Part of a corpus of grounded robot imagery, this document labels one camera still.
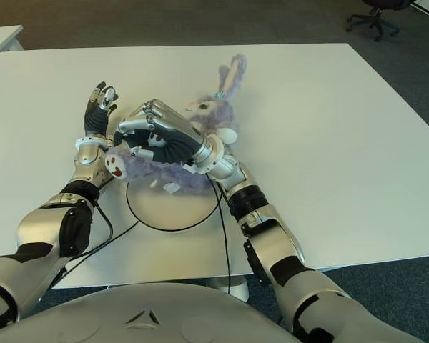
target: gray carpet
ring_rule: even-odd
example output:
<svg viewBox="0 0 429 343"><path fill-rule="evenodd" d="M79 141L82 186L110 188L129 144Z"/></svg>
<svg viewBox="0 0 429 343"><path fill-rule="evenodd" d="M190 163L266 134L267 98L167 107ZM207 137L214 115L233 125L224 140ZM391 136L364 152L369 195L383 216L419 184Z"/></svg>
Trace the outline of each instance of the gray carpet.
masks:
<svg viewBox="0 0 429 343"><path fill-rule="evenodd" d="M384 19L402 31L376 43L366 26L344 30L347 15L368 10L361 0L0 0L0 26L23 24L25 49L348 42L429 125L429 17L389 11ZM328 275L379 318L429 342L429 257ZM251 304L278 318L272 292L249 281ZM50 291L36 311L92 290Z"/></svg>

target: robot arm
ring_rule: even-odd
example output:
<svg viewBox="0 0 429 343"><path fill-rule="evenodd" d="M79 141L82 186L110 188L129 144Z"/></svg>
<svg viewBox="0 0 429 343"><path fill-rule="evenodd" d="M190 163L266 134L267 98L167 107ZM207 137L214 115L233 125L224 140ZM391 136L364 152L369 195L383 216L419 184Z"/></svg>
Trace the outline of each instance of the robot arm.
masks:
<svg viewBox="0 0 429 343"><path fill-rule="evenodd" d="M323 273L306 267L296 238L247 168L221 138L215 134L202 137L180 117L153 100L123 121L119 132L146 135L153 131L165 139L167 151L184 146L179 161L185 169L208 174L221 185L230 213L246 237L244 247L252 270L261 283L272 285L286 325L297 338L321 343L421 342L381 322ZM159 148L152 153L148 146L131 150L154 160L158 156L159 161L177 161L176 155L166 155Z"/></svg>
<svg viewBox="0 0 429 343"><path fill-rule="evenodd" d="M0 257L0 329L28 314L65 264L89 244L94 205L112 177L104 166L105 132L117 95L104 87L99 84L89 99L73 177L21 221L16 253Z"/></svg>

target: stuffed bunny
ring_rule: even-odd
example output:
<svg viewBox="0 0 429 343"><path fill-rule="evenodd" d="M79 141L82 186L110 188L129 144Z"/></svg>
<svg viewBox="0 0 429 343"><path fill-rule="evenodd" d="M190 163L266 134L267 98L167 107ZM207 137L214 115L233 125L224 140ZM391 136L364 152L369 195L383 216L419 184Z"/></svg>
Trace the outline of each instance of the stuffed bunny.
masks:
<svg viewBox="0 0 429 343"><path fill-rule="evenodd" d="M239 89L246 69L245 56L238 54L232 58L231 67L221 66L220 86L214 96L204 96L190 103L184 113L192 125L203 134L216 133L225 144L237 140L238 125L229 100ZM164 146L165 140L151 133L149 146ZM173 193L202 194L208 192L211 184L205 175L192 174L181 164L161 164L132 156L127 148L112 147L105 156L109 172L118 179L132 181L138 177L156 175L164 188Z"/></svg>

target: wire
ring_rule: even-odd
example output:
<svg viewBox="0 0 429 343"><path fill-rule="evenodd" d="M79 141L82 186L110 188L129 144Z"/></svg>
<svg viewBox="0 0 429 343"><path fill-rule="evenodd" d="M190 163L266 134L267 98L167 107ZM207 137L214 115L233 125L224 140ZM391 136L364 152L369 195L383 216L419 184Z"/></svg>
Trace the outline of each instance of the wire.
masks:
<svg viewBox="0 0 429 343"><path fill-rule="evenodd" d="M103 184L99 186L99 190L108 185L111 181L114 180L114 177L110 177L108 180L106 180Z"/></svg>
<svg viewBox="0 0 429 343"><path fill-rule="evenodd" d="M90 258L90 256L92 256L93 254L99 252L100 250L102 250L103 248L105 248L107 245L111 244L112 242L114 242L115 240L117 240L118 238L124 236L127 232L129 232L130 230L132 230L134 227L136 227L136 225L139 222L136 221L135 223L133 223L133 225L128 228L126 231L122 232L121 234L117 235L115 238L113 238L111 241L107 242L106 244L101 244L99 245L97 248L94 248L92 250L92 252L90 252L87 256L85 256L85 258L83 258L81 261L79 261L78 263L76 263L68 272L64 272L60 278L58 278L55 282L53 282L53 284L50 286L50 288L54 287L55 285L57 285L58 283L60 283L60 281L62 281L63 279L65 279L68 275L70 275L71 272L73 272L81 263L83 263L84 261L86 261L88 258Z"/></svg>
<svg viewBox="0 0 429 343"><path fill-rule="evenodd" d="M109 236L107 239L105 239L105 241L99 245L97 245L96 247L92 248L91 250L89 250L88 252L83 252L82 254L76 255L75 257L72 257L70 261L74 261L75 259L80 259L86 255L91 254L92 252L101 249L102 247L106 246L108 244L108 242L110 242L112 240L113 237L113 225L110 222L110 220L108 219L108 217L106 216L106 214L103 212L102 208L100 207L100 205L98 203L95 204L95 207L97 208L97 210L99 211L100 215L102 216L102 218L104 219L104 221L107 223L108 228L109 228Z"/></svg>
<svg viewBox="0 0 429 343"><path fill-rule="evenodd" d="M216 192L215 185L213 184L213 182L211 180L210 180L210 182L212 183L212 186L214 188L214 192L216 193L216 197L217 197L217 192ZM217 186L220 189L221 194L223 194L223 191L221 189L220 184L218 184ZM231 273L230 273L229 248L227 247L226 226L225 226L225 223L224 223L224 216L222 215L222 208L221 208L221 204L220 203L218 203L217 208L220 211L221 224L222 224L222 232L224 233L224 248L225 248L225 251L226 251L226 261L227 261L227 293L230 294Z"/></svg>
<svg viewBox="0 0 429 343"><path fill-rule="evenodd" d="M221 224L222 224L222 232L224 234L224 248L225 248L225 254L226 254L226 261L227 261L227 274L228 274L228 286L227 286L227 293L230 294L230 290L231 290L231 271L230 271L230 258L229 258L229 248L227 245L227 233L226 233L226 227L225 227L225 222L224 222L224 216L222 213L222 207L221 207L221 201L223 198L223 192L221 189L221 186L218 184L218 188L220 189L220 195L218 195L217 190L216 190L216 186L215 183L207 176L207 178L209 179L210 184L212 185L213 191L214 191L214 195L216 196L217 199L217 203L216 206L214 207L214 209L202 220L198 221L197 223L190 225L188 227L184 227L182 229L176 229L176 230L168 230L168 229L161 229L158 227L153 227L145 222L143 222L133 211L132 207L130 206L130 202L129 202L129 183L127 183L126 186L126 201L127 201L127 206L129 207L129 211L132 213L132 215L135 217L135 219L137 220L133 225L131 225L130 228L128 228L127 230L125 230L124 232L122 232L121 234L119 234L118 236L116 236L115 238L112 239L113 237L113 226L112 223L110 222L110 220L108 219L108 217L106 216L106 214L103 212L102 208L99 206L99 204L97 203L95 205L95 207L97 208L97 210L99 211L100 215L103 217L103 219L105 220L105 222L107 223L108 227L109 227L109 236L108 238L105 240L105 242L101 243L100 245L98 245L97 247L89 250L88 252L84 252L80 255L77 255L75 257L73 257L71 259L71 261L74 261L75 259L80 259L83 257L83 259L81 261L79 261L78 263L76 263L69 271L67 271L65 268L63 270L61 270L61 273L59 273L60 277L56 277L56 279L53 281L53 283L51 284L50 288L54 287L55 285L57 285L58 283L60 283L61 280L63 280L65 277L67 277L68 275L70 275L70 273L72 273L80 264L82 264L84 261L86 261L88 258L90 258L90 256L96 254L98 251L102 250L103 248L105 248L107 245L111 244L112 242L114 242L115 240L117 240L118 238L124 236L127 232L129 232L130 230L132 230L134 227L136 227L136 225L138 223L143 223L145 225L147 225L148 227L152 228L152 229L156 229L159 231L165 231L165 232L178 232L178 231L183 231L183 230L187 230L190 229L192 227L195 227L199 224L201 224L202 222L204 222L205 220L207 220L215 211L216 209L219 210L220 213L220 219L221 219ZM106 186L108 183L110 183L112 179L108 180L107 182L103 183L103 185L100 186L100 189L104 186Z"/></svg>
<svg viewBox="0 0 429 343"><path fill-rule="evenodd" d="M163 231L163 232L180 232L180 231L185 231L185 230L191 229L192 227L196 227L197 225L200 225L201 223L203 223L205 220L207 220L208 218L210 218L211 215L220 206L220 202L222 200L222 197L218 196L215 184L213 184L212 180L209 179L209 181L210 181L210 183L211 183L211 185L213 187L214 194L216 196L216 200L217 200L216 205L214 206L213 210L204 219L201 219L197 223L189 225L188 227L182 227L181 229L175 229L175 230L163 229L161 227L155 227L155 226L153 226L151 224L148 224L145 221L143 221L141 218L139 218L137 216L137 214L134 212L134 210L132 209L132 206L130 205L130 201L129 201L129 182L127 182L127 186L126 186L126 201L127 201L127 206L129 207L130 213L132 213L132 216L134 216L136 220L138 220L142 224L146 225L147 227L150 227L151 229L154 229L154 230L157 230L157 231Z"/></svg>
<svg viewBox="0 0 429 343"><path fill-rule="evenodd" d="M129 183L127 183L126 186L126 201L127 201L127 206L129 207L129 211L130 213L132 213L132 215L135 217L135 219L139 222L141 222L142 224L146 225L147 227L150 227L152 229L158 230L158 231L163 231L163 232L180 232L180 231L184 231L184 230L188 230L191 229L192 227L195 227L201 223L203 223L205 220L207 220L208 218L211 217L211 215L216 211L216 209L219 210L220 213L220 218L221 218L221 224L222 224L222 232L224 234L224 248L225 248L225 254L226 254L226 261L227 261L227 293L230 294L230 290L231 290L231 271L230 271L230 258L229 258L229 248L227 246L227 233L226 233L226 226L225 226L225 222L224 222L224 216L222 214L222 208L221 208L221 201L222 198L224 197L224 199L226 200L225 196L224 196L224 192L222 191L221 186L218 184L218 188L220 189L220 195L217 193L216 190L216 186L215 183L208 177L207 178L210 182L210 184L212 185L213 188L213 192L214 195L216 196L217 199L217 203L216 206L214 207L214 209L202 220L199 220L197 223L193 224L193 225L189 225L188 227L183 227L181 229L176 229L176 230L168 230L168 229L162 229L160 227L154 227L146 222L144 222L143 220L141 220L134 212L134 210L132 209L132 206L130 205L130 201L129 201Z"/></svg>

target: purple fur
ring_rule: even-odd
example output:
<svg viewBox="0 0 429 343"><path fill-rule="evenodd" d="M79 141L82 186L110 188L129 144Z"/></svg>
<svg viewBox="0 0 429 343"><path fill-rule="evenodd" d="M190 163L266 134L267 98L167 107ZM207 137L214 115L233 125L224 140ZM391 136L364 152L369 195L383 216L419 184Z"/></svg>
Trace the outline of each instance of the purple fur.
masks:
<svg viewBox="0 0 429 343"><path fill-rule="evenodd" d="M238 133L239 127L235 121L234 110L229 103L229 100L234 96L239 89L246 70L246 57L238 54L232 58L232 63L238 61L238 72L235 75L234 81L230 89L225 93L218 93L216 96L204 96L197 101L201 104L206 101L213 101L217 106L209 114L194 114L189 118L192 123L200 123L204 134L213 134L219 128L230 128ZM220 87L219 92L224 90L226 78L230 68L221 66ZM128 149L119 149L119 147L110 148L108 154L116 154L120 156L126 164L127 178L125 181L132 181L137 177L146 177L156 175L159 179L166 183L174 182L181 186L178 193L183 194L206 194L211 192L211 184L205 175L192 174L183 169L181 164L160 164L153 161L147 161L142 158L131 156Z"/></svg>
<svg viewBox="0 0 429 343"><path fill-rule="evenodd" d="M216 109L208 116L195 114L189 118L190 122L200 123L205 134L213 134L221 127L228 127L234 131L238 131L238 124L235 121L234 109L225 100L215 99L213 96L205 96L197 102L215 101L218 103Z"/></svg>
<svg viewBox="0 0 429 343"><path fill-rule="evenodd" d="M238 54L233 56L231 63L234 63L235 60L238 61L238 74L235 76L233 86L229 89L229 91L224 96L224 99L227 101L231 100L232 97L237 92L237 90L240 88L240 84L242 83L243 76L245 75L246 66L247 66L245 55ZM220 85L220 90L222 90L222 87L224 86L225 81L226 81L226 78L224 78L222 85Z"/></svg>

